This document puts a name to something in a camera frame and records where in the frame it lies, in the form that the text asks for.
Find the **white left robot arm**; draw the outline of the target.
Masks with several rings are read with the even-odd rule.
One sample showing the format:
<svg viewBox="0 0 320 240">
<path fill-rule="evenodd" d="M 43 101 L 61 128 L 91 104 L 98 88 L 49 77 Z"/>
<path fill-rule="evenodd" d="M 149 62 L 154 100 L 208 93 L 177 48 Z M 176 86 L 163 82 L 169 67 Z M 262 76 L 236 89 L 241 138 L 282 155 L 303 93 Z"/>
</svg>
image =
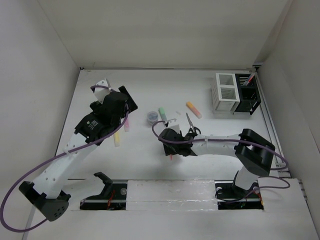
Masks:
<svg viewBox="0 0 320 240">
<path fill-rule="evenodd" d="M 128 114 L 138 106 L 125 86 L 121 86 L 111 89 L 102 101 L 92 102 L 90 108 L 91 113 L 77 124 L 62 156 L 18 188 L 50 222 L 60 218 L 69 206 L 71 195 L 62 190 L 68 178 L 91 152 L 122 127 Z"/>
</svg>

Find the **orange pen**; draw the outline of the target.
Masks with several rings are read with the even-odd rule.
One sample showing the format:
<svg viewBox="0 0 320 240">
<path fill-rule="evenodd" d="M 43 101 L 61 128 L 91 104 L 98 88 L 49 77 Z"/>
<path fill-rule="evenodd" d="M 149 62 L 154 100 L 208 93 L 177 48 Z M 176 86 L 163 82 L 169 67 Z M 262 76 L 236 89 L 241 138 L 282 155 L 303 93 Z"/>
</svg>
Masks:
<svg viewBox="0 0 320 240">
<path fill-rule="evenodd" d="M 251 81 L 252 79 L 255 77 L 255 73 L 251 73 L 250 76 L 247 78 L 247 80 L 243 83 L 244 86 L 247 86 Z"/>
</svg>

